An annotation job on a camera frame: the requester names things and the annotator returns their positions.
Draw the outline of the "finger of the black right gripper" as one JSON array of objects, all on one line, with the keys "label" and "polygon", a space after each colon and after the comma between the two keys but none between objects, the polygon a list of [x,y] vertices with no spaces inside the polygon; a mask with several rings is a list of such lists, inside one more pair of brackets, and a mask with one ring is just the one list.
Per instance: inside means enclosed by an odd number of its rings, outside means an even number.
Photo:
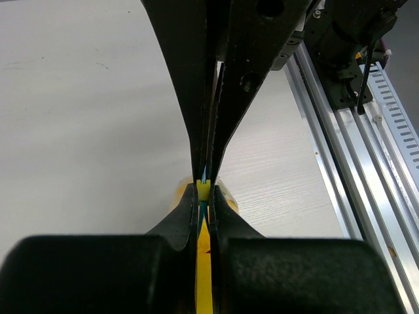
[{"label": "finger of the black right gripper", "polygon": [[207,97],[205,1],[149,0],[147,12],[164,56],[191,151],[192,177],[204,170],[203,121]]},{"label": "finger of the black right gripper", "polygon": [[210,116],[208,179],[214,182],[227,145],[268,72],[317,1],[231,1],[223,62]]}]

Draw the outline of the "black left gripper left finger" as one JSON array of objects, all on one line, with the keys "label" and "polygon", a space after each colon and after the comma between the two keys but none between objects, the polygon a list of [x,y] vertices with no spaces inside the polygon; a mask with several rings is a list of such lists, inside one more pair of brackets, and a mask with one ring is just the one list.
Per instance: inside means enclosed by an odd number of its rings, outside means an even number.
[{"label": "black left gripper left finger", "polygon": [[2,313],[194,313],[198,193],[145,234],[36,235],[1,267]]}]

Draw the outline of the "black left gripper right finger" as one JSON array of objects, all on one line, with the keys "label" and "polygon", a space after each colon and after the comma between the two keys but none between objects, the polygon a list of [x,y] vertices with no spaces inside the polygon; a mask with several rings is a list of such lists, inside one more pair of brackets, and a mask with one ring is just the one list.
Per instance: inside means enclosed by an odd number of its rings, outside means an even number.
[{"label": "black left gripper right finger", "polygon": [[268,238],[214,186],[209,198],[216,313],[402,313],[379,254],[352,239]]}]

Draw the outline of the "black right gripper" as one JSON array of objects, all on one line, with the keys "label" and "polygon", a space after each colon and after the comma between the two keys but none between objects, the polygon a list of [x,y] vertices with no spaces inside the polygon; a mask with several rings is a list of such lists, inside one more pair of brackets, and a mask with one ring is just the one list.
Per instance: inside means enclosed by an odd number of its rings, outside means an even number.
[{"label": "black right gripper", "polygon": [[398,10],[399,1],[326,1],[320,17],[309,19],[304,43],[318,62],[345,69],[393,28]]}]

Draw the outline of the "clear teal-zipper zip bag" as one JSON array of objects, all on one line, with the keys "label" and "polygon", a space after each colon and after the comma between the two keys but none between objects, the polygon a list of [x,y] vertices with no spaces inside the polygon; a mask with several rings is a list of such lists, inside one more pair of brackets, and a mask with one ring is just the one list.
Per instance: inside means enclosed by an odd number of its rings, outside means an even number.
[{"label": "clear teal-zipper zip bag", "polygon": [[196,312],[213,313],[211,285],[211,248],[209,233],[209,197],[211,181],[206,178],[204,168],[202,178],[196,181],[198,191],[198,242],[196,262]]}]

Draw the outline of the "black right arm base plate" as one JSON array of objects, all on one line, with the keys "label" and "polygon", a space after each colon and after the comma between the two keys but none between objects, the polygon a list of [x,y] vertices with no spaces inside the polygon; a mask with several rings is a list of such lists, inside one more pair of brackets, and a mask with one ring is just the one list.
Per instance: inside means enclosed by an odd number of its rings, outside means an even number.
[{"label": "black right arm base plate", "polygon": [[334,110],[356,108],[363,84],[363,70],[360,68],[362,57],[355,55],[353,62],[342,69],[326,67],[323,89]]}]

